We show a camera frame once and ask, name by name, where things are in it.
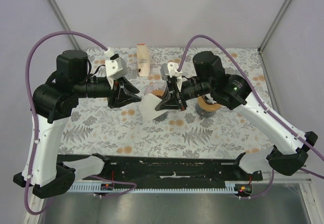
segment floral tablecloth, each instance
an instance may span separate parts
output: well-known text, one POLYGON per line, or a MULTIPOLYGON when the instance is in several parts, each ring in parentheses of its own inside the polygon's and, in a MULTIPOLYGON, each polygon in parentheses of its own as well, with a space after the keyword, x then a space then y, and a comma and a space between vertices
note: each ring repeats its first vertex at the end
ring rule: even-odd
MULTIPOLYGON (((161 64, 180 62, 183 48, 149 48, 149 77, 139 77, 136 48, 116 48, 127 62, 126 78, 144 95, 153 83, 165 83, 160 76, 161 64)), ((212 51, 222 59, 227 73, 239 74, 230 60, 216 48, 191 48, 183 73, 195 75, 192 57, 201 51, 212 51)), ((251 79, 263 99, 271 104, 259 55, 256 49, 228 49, 251 79)), ((103 51, 87 50, 93 70, 104 63, 103 51)), ((99 76, 105 75, 105 69, 99 76)), ((59 153, 126 155, 143 157, 236 158, 242 152, 256 152, 272 145, 269 139, 249 121, 225 107, 209 119, 200 120, 194 110, 197 99, 187 102, 186 111, 171 111, 162 122, 146 122, 138 103, 109 109, 106 98, 80 99, 64 130, 59 153)))

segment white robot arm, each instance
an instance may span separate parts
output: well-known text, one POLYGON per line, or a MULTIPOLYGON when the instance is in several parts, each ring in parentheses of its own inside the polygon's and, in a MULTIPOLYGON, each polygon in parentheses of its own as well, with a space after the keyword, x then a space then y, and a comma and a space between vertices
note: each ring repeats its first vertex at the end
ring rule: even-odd
POLYGON ((247 81, 235 74, 225 74, 221 59, 212 52, 204 51, 196 54, 193 65, 197 76, 187 78, 179 89, 178 77, 172 76, 173 67, 164 64, 161 67, 161 76, 167 81, 167 88, 161 102, 155 110, 187 108, 187 100, 198 96, 210 94, 218 104, 241 114, 259 128, 274 144, 274 147, 253 154, 242 153, 236 159, 236 164, 248 174, 256 171, 269 171, 274 169, 284 175, 292 175, 305 163, 309 148, 299 140, 302 138, 314 145, 317 135, 313 132, 303 132, 269 105, 265 110, 258 102, 247 81), (298 136, 294 136, 271 114, 277 116, 298 136))
POLYGON ((88 73, 88 55, 83 51, 68 50, 57 57, 57 70, 33 94, 39 122, 39 139, 30 143, 24 170, 14 176, 14 182, 25 186, 28 179, 33 193, 47 198, 66 192, 74 181, 102 172, 108 158, 93 154, 85 159, 57 164, 58 149, 63 130, 78 105, 79 98, 107 97, 108 107, 122 107, 139 102, 139 93, 125 77, 127 65, 114 54, 105 61, 106 77, 88 73), (28 167, 32 164, 31 174, 28 167))

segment white wall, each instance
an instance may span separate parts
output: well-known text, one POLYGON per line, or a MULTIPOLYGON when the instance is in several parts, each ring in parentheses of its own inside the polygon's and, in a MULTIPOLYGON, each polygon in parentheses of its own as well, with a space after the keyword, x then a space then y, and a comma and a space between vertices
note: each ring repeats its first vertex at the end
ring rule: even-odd
MULTIPOLYGON (((264 51, 264 60, 283 116, 304 131, 314 131, 324 154, 324 0, 293 0, 264 51)), ((309 170, 324 175, 314 154, 309 170)), ((324 180, 313 177, 324 207, 324 180)))
MULTIPOLYGON (((26 212, 23 189, 12 178, 26 163, 32 128, 25 62, 35 42, 61 27, 46 0, 0 0, 0 14, 0 222, 17 224, 26 212)), ((60 37, 36 51, 31 65, 33 90, 55 70, 56 56, 67 49, 72 49, 68 39, 60 37)))
MULTIPOLYGON (((259 47, 284 0, 56 0, 72 30, 111 47, 185 47, 203 33, 225 47, 259 47)), ((89 46, 78 40, 83 48, 89 46)), ((197 47, 210 47, 199 40, 197 47)))

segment white cable tray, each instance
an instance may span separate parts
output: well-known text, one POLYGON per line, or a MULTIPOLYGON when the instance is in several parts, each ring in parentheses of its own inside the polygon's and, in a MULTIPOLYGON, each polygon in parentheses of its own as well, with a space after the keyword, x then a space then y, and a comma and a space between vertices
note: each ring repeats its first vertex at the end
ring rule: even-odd
MULTIPOLYGON (((104 182, 75 182, 68 192, 77 193, 119 193, 127 189, 114 189, 113 191, 101 190, 101 184, 104 182)), ((226 183, 224 189, 210 188, 210 189, 135 189, 130 193, 185 193, 185 194, 237 194, 234 190, 235 184, 226 183)))

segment purple tube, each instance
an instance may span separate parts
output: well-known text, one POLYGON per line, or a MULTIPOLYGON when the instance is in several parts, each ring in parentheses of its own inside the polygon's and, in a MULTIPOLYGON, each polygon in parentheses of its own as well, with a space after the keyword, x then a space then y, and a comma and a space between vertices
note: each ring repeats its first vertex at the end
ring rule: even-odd
POLYGON ((249 200, 249 199, 254 199, 254 198, 257 198, 259 196, 262 196, 263 194, 266 194, 269 191, 269 189, 271 188, 273 180, 274 180, 274 170, 272 170, 272 176, 271 176, 270 182, 269 182, 267 188, 264 191, 262 191, 262 192, 260 192, 260 193, 258 193, 256 195, 253 195, 253 196, 241 197, 241 199, 249 200))
MULTIPOLYGON (((238 65, 238 63, 233 59, 233 57, 218 43, 216 42, 214 39, 210 38, 209 36, 206 36, 206 35, 195 35, 193 38, 190 39, 190 41, 188 42, 184 52, 183 52, 183 55, 182 55, 182 58, 181 58, 181 61, 180 61, 180 64, 179 64, 179 68, 178 68, 178 71, 180 71, 182 69, 182 66, 183 66, 183 63, 184 63, 184 60, 186 58, 186 55, 187 55, 187 52, 189 50, 189 47, 191 45, 191 43, 197 39, 197 38, 204 38, 204 39, 207 39, 209 41, 211 41, 213 44, 215 44, 220 50, 223 51, 223 53, 226 54, 226 56, 232 61, 232 63, 235 65, 235 67, 237 68, 237 70, 241 73, 241 75, 243 76, 243 78, 247 81, 247 83, 249 84, 251 90, 252 90, 252 93, 254 94, 254 96, 257 98, 259 104, 262 106, 262 108, 264 110, 267 110, 267 107, 266 105, 263 103, 263 101, 261 100, 261 98, 259 97, 257 91, 255 90, 254 86, 252 85, 251 81, 249 80, 249 78, 247 77, 247 75, 243 72, 243 70, 240 68, 240 66, 238 65)), ((268 113, 277 121, 279 122, 284 128, 286 128, 293 136, 297 137, 298 134, 292 130, 287 124, 285 124, 279 117, 277 117, 273 112, 271 111, 268 111, 268 113)), ((303 142, 306 146, 308 146, 312 151, 315 152, 315 154, 317 154, 323 161, 324 161, 324 156, 318 151, 316 150, 311 144, 309 144, 306 140, 304 140, 302 137, 298 137, 298 139, 303 142)), ((314 172, 311 172, 311 171, 308 171, 306 169, 302 169, 303 171, 305 172, 308 172, 314 176, 317 176, 317 177, 320 177, 320 178, 323 178, 321 175, 317 174, 317 173, 314 173, 314 172)), ((267 187, 267 189, 265 191, 263 191, 262 193, 260 194, 257 194, 255 196, 252 196, 251 198, 255 198, 257 196, 260 196, 261 194, 265 193, 268 191, 268 189, 270 188, 270 186, 272 185, 272 182, 273 182, 273 179, 272 181, 270 181, 269 183, 269 186, 267 187)))
POLYGON ((114 194, 114 195, 102 196, 101 198, 111 198, 111 197, 116 197, 116 196, 124 195, 124 194, 126 194, 126 193, 134 190, 137 187, 137 184, 134 183, 134 182, 120 182, 120 181, 114 181, 114 180, 107 180, 105 178, 98 177, 96 175, 91 175, 90 177, 93 177, 93 178, 96 178, 96 179, 99 179, 99 180, 103 180, 103 181, 108 181, 108 182, 111 182, 111 183, 117 183, 117 184, 123 184, 123 185, 133 185, 133 187, 130 188, 130 189, 128 189, 128 190, 125 190, 123 192, 120 192, 120 193, 117 193, 117 194, 114 194))
MULTIPOLYGON (((25 70, 25 81, 26 81, 26 89, 27 89, 27 95, 28 95, 28 100, 29 100, 29 104, 30 104, 30 108, 31 108, 31 112, 32 112, 32 116, 34 118, 34 127, 35 127, 35 131, 34 131, 34 140, 38 140, 38 130, 39 130, 39 122, 38 122, 38 117, 37 117, 37 113, 36 113, 36 109, 34 106, 34 102, 32 100, 32 93, 31 93, 31 88, 30 88, 30 82, 29 82, 29 70, 30 70, 30 62, 31 59, 36 51, 36 49, 43 43, 45 42, 47 39, 52 38, 54 36, 57 35, 77 35, 77 36, 81 36, 83 38, 86 38, 90 41, 92 41, 93 43, 95 43, 96 45, 98 45, 100 48, 102 48, 103 50, 107 51, 108 49, 101 44, 100 42, 98 42, 97 40, 91 38, 90 36, 87 36, 85 34, 76 32, 76 31, 58 31, 58 32, 54 32, 51 34, 46 35, 45 37, 43 37, 42 39, 40 39, 30 50, 29 55, 27 57, 27 62, 26 62, 26 70, 25 70)), ((34 159, 35 159, 35 154, 36 154, 36 149, 37 149, 37 144, 33 144, 32 146, 32 150, 31 150, 31 154, 30 154, 30 160, 29 160, 29 164, 28 164, 28 175, 32 174, 32 167, 33 167, 33 163, 34 163, 34 159)), ((24 204, 25 204, 25 208, 27 210, 27 212, 29 214, 32 215, 39 215, 41 213, 43 213, 46 209, 46 207, 48 207, 48 205, 41 211, 39 212, 34 212, 30 209, 29 205, 28 205, 28 190, 29 190, 29 186, 30 184, 30 178, 27 179, 26 181, 26 188, 25 188, 25 193, 24 193, 24 204)))

